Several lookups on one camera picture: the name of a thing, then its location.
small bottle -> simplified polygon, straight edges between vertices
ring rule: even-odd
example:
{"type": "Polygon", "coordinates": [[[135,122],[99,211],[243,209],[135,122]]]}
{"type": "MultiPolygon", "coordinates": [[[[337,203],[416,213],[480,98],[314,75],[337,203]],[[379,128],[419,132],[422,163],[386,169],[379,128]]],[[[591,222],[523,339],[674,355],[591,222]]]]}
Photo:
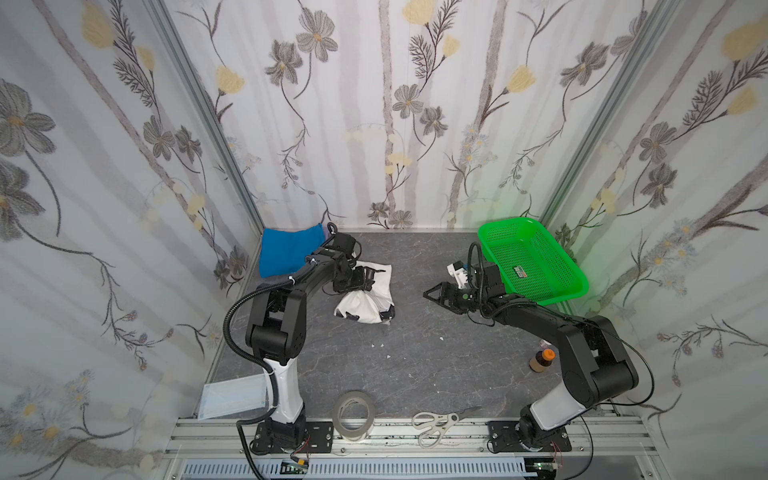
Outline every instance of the small bottle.
{"type": "Polygon", "coordinates": [[[529,366],[536,373],[542,373],[552,364],[554,360],[554,350],[546,349],[536,352],[536,356],[531,359],[529,366]]]}

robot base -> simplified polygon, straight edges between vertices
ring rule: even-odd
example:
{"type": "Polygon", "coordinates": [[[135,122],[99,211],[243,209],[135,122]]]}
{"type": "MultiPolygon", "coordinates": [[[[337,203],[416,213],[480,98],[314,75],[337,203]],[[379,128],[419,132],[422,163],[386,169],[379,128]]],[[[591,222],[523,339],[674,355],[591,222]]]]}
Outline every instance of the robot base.
{"type": "Polygon", "coordinates": [[[570,452],[571,441],[568,440],[568,434],[565,432],[565,427],[551,430],[551,434],[546,438],[546,445],[543,445],[540,450],[530,449],[523,446],[520,440],[520,435],[517,430],[518,422],[502,422],[502,421],[490,421],[488,422],[488,432],[491,434],[491,447],[494,453],[499,452],[554,452],[554,448],[551,443],[558,446],[561,452],[570,452]]]}
{"type": "Polygon", "coordinates": [[[267,419],[256,429],[250,443],[254,455],[267,453],[291,453],[303,445],[302,453],[330,453],[333,447],[333,422],[307,422],[302,409],[294,423],[286,424],[267,419]]]}

scissors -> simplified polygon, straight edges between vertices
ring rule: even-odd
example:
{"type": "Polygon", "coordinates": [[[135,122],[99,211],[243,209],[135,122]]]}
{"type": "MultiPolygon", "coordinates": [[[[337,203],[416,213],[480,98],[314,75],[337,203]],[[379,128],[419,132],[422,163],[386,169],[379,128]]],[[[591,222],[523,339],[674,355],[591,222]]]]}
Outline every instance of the scissors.
{"type": "Polygon", "coordinates": [[[427,429],[419,435],[419,446],[423,449],[430,449],[440,443],[440,439],[445,435],[445,432],[453,427],[459,420],[467,418],[467,416],[476,412],[481,407],[471,407],[470,409],[464,409],[460,412],[449,413],[447,415],[438,415],[432,412],[420,412],[413,416],[411,419],[411,425],[418,430],[427,429]],[[427,437],[433,437],[437,435],[437,439],[433,443],[426,444],[427,437]]]}

blue cloth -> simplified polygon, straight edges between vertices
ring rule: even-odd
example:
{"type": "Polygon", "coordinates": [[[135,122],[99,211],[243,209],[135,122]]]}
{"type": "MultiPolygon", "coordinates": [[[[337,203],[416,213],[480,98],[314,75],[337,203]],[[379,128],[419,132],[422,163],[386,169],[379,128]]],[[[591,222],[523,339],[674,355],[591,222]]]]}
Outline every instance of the blue cloth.
{"type": "Polygon", "coordinates": [[[304,265],[304,257],[325,240],[321,223],[300,232],[265,229],[261,237],[259,275],[266,278],[296,272],[304,265]]]}

white scissors handle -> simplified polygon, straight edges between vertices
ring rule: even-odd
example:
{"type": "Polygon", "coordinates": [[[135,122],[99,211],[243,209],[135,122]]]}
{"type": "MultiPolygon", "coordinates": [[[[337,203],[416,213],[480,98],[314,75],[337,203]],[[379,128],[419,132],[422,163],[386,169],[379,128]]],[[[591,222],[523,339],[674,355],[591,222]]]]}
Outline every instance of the white scissors handle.
{"type": "Polygon", "coordinates": [[[440,440],[442,439],[442,436],[445,434],[445,432],[453,427],[456,422],[458,422],[458,415],[455,413],[448,415],[437,415],[432,412],[420,412],[414,415],[411,419],[411,425],[413,425],[414,428],[419,430],[427,429],[426,432],[422,432],[419,435],[419,446],[423,449],[430,449],[440,443],[440,440]],[[416,423],[415,421],[417,418],[421,416],[431,417],[432,419],[427,420],[426,422],[416,423]],[[432,439],[434,435],[437,435],[437,438],[433,443],[425,443],[427,438],[432,439]]]}

